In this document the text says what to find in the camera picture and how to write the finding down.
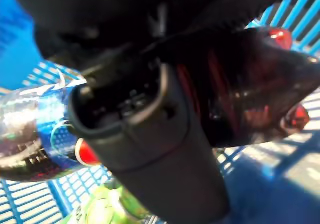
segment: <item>blue surface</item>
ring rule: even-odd
[[[308,0],[298,0],[282,27],[296,21]],[[272,19],[281,23],[292,0],[284,0],[271,14],[268,8],[256,27]],[[319,0],[294,30],[297,37],[319,12]],[[319,56],[319,22],[294,43],[294,49]],[[0,95],[24,86],[55,83],[59,69],[69,79],[77,73],[42,60],[32,36],[33,23],[14,0],[0,0]],[[226,149],[218,159],[225,176],[232,213],[224,224],[319,224],[320,223],[320,91],[308,97],[311,122],[301,134],[281,142]],[[108,178],[105,169],[93,167],[44,183],[0,180],[0,223],[56,223]]]

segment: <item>sunlight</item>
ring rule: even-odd
[[[285,177],[320,198],[320,154],[310,153],[290,168]]]
[[[245,149],[243,149],[242,153],[263,165],[274,168],[276,165],[280,163],[280,158],[255,148],[260,145],[261,144],[247,146]]]

